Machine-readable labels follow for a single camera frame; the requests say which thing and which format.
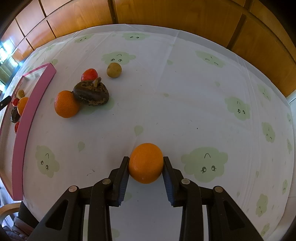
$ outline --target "pink tray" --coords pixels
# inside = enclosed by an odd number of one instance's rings
[[[21,85],[24,77],[44,67],[45,67],[44,72],[39,77],[38,81],[36,82],[30,94],[30,97],[28,99],[24,112],[20,119],[20,124],[18,126],[17,134],[15,136],[13,154],[12,154],[11,182],[10,182],[10,178],[7,177],[7,174],[5,173],[5,171],[0,170],[1,180],[5,185],[7,191],[9,192],[11,198],[15,201],[23,200],[22,169],[24,164],[26,143],[27,143],[27,138],[31,128],[31,123],[33,121],[37,107],[41,101],[41,98],[47,86],[49,85],[50,81],[52,80],[53,76],[56,73],[56,69],[53,67],[51,63],[41,65],[36,69],[33,69],[30,72],[24,74],[15,88],[15,92],[16,92],[19,86]],[[0,138],[1,138],[1,134],[3,133],[3,128],[6,128],[9,125],[8,121],[10,122],[11,110],[12,110],[12,104],[10,103],[6,107],[4,117],[1,123]]]

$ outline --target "dark brown tuber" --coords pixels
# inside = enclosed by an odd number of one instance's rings
[[[109,100],[109,92],[100,77],[94,81],[79,82],[73,89],[73,96],[80,103],[90,106],[104,105]]]
[[[12,123],[17,123],[19,119],[20,119],[20,114],[17,112],[17,106],[15,106],[11,111],[10,120]]]

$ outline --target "wooden chair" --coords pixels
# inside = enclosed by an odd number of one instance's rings
[[[17,202],[17,203],[6,204],[0,207],[0,225],[2,225],[2,222],[6,216],[19,211],[20,204],[21,204],[20,202]]]

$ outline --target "green cloud print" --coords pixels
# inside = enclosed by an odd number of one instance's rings
[[[257,201],[257,208],[256,208],[256,215],[258,217],[261,217],[267,210],[267,203],[268,203],[268,198],[264,194],[260,194],[260,197]]]
[[[292,151],[292,145],[291,145],[288,138],[287,138],[287,146],[288,146],[288,151],[289,151],[289,154],[290,154],[290,152]]]
[[[52,50],[54,47],[55,47],[55,44],[52,44],[52,45],[48,46],[48,47],[45,49],[45,51],[50,51],[50,50]]]
[[[105,61],[105,64],[110,64],[113,62],[119,64],[127,64],[130,60],[135,59],[135,55],[130,55],[126,52],[112,52],[108,54],[104,54],[102,57],[102,61]]]
[[[59,171],[59,163],[55,160],[54,154],[47,146],[37,146],[35,158],[38,169],[42,174],[52,178],[54,172]]]
[[[58,62],[58,60],[57,60],[57,59],[53,59],[53,60],[51,60],[49,63],[51,63],[52,65],[56,65],[56,64],[57,64],[57,62]]]
[[[185,164],[184,171],[203,183],[222,176],[227,160],[227,153],[219,152],[213,147],[199,147],[181,157],[182,163]]]
[[[269,225],[270,225],[270,223],[267,223],[266,225],[264,225],[264,227],[260,233],[261,237],[263,237],[267,233],[267,231],[269,230]]]
[[[241,121],[250,119],[250,106],[245,104],[241,99],[229,97],[225,99],[227,109],[230,113],[234,113],[235,117]]]
[[[273,143],[276,137],[276,134],[272,126],[267,122],[262,122],[262,132],[265,135],[265,138],[268,142]]]
[[[218,66],[219,68],[222,68],[225,65],[225,63],[222,60],[218,59],[214,55],[211,55],[206,52],[198,51],[198,50],[196,50],[195,52],[196,52],[196,55],[206,63]]]
[[[268,92],[268,90],[263,86],[258,84],[258,90],[260,91],[260,93],[263,94],[263,96],[268,99],[270,101],[271,97],[270,97],[270,93]]]
[[[122,35],[126,40],[143,40],[144,38],[149,37],[148,34],[144,33],[127,33]]]
[[[290,124],[292,124],[292,117],[289,113],[287,113],[287,118]]]
[[[288,187],[288,180],[286,179],[283,182],[283,188],[282,188],[282,194],[284,195],[284,193],[287,191],[287,187]]]
[[[85,41],[85,40],[90,39],[92,36],[93,36],[93,34],[89,34],[89,35],[83,36],[83,37],[81,37],[81,38],[79,38],[79,39],[76,39],[74,42],[75,42],[75,43],[80,43],[80,42],[83,42],[83,41]]]

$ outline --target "bright light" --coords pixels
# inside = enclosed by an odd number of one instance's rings
[[[5,84],[3,84],[1,81],[0,81],[0,91],[3,91],[5,88]]]
[[[9,58],[9,61],[10,61],[11,65],[12,65],[13,67],[18,66],[17,62],[16,62],[13,58],[10,57],[10,58]]]
[[[8,57],[8,54],[3,48],[0,48],[0,63],[3,63]]]
[[[10,55],[12,53],[12,49],[11,49],[11,45],[8,43],[8,41],[10,41],[10,40],[7,40],[3,43],[3,47],[5,48],[7,54]]]

